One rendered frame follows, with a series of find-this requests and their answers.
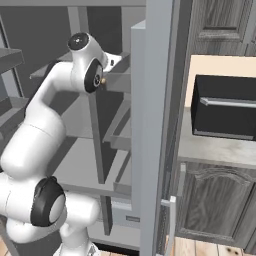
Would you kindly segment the dark wood wall cupboard door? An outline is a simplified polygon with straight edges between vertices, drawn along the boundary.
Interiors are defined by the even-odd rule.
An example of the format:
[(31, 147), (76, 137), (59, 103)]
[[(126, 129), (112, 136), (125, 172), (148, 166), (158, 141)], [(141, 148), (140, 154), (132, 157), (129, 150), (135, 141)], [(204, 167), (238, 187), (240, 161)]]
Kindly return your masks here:
[(194, 0), (191, 53), (244, 56), (253, 4), (256, 0)]

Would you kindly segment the black microwave oven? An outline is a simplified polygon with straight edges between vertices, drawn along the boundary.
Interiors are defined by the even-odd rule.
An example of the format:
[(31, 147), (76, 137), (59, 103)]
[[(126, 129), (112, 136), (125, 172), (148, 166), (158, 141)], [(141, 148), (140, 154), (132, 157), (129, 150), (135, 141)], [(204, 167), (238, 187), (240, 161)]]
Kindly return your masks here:
[(256, 77), (197, 75), (190, 107), (194, 135), (256, 141), (256, 109), (206, 106), (201, 97), (256, 101)]

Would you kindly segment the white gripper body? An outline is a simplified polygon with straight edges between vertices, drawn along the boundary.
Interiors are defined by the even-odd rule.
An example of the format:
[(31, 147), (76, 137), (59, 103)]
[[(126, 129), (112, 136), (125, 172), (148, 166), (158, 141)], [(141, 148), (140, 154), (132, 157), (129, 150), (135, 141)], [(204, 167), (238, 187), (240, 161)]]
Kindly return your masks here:
[(107, 57), (107, 65), (105, 67), (106, 72), (110, 72), (122, 60), (121, 55), (106, 53), (106, 57)]

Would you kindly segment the dark wood base cupboard door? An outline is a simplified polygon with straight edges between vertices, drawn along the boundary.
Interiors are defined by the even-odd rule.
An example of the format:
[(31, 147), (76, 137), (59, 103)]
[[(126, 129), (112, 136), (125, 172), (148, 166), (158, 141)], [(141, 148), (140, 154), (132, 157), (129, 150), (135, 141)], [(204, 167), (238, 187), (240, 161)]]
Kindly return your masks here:
[(249, 169), (184, 162), (186, 176), (176, 234), (240, 248), (247, 246), (253, 219), (256, 176)]

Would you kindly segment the grey fridge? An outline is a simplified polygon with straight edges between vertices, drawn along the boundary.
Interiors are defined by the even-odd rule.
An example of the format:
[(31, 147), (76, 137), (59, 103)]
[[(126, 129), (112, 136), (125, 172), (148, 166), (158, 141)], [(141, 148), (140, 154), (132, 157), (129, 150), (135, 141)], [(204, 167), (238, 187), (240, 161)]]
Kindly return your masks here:
[[(160, 36), (162, 42), (170, 40), (170, 30), (159, 19), (162, 17), (161, 11), (163, 6), (155, 9), (150, 16), (150, 24), (145, 25), (145, 9), (143, 7), (131, 7), (127, 14), (122, 13), (119, 6), (92, 6), (80, 7), (76, 15), (70, 16), (72, 23), (78, 22), (79, 27), (87, 29), (91, 32), (107, 49), (119, 53), (128, 47), (128, 30), (130, 27), (135, 28), (135, 50), (138, 52), (136, 56), (137, 62), (134, 68), (137, 72), (144, 69), (144, 47), (146, 45), (145, 35), (148, 31), (155, 32)], [(104, 106), (106, 102), (113, 102), (114, 105), (119, 103), (123, 92), (107, 91), (106, 87), (101, 91), (90, 96), (89, 109), (96, 105), (96, 100), (102, 100)], [(3, 97), (0, 99), (0, 144), (5, 142), (14, 132), (18, 122), (21, 120), (23, 105), (26, 103), (24, 98)], [(97, 146), (97, 164), (103, 166), (107, 162), (106, 155), (112, 154), (114, 151), (110, 148), (108, 142), (100, 141), (99, 131), (93, 132), (93, 140)], [(150, 252), (143, 256), (153, 256), (157, 251), (162, 251), (162, 243), (164, 239), (160, 236), (160, 194), (163, 189), (164, 165), (163, 160), (158, 160), (158, 168), (153, 169), (149, 166), (141, 168), (133, 175), (134, 192), (138, 195), (150, 195), (150, 201), (154, 203), (153, 209), (154, 222), (150, 225), (152, 230), (145, 230), (143, 234), (146, 236), (143, 241), (143, 248)], [(0, 256), (20, 256), (17, 246), (7, 237), (4, 228), (5, 219), (0, 217)], [(148, 240), (148, 236), (152, 235), (153, 240)]]

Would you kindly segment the grey fridge door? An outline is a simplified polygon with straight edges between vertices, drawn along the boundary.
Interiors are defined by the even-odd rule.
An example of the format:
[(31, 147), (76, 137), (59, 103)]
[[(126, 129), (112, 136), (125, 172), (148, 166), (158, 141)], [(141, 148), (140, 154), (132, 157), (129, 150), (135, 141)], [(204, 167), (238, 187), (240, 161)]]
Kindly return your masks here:
[(131, 28), (132, 210), (140, 219), (140, 256), (156, 255), (168, 73), (173, 70), (181, 0), (146, 0)]

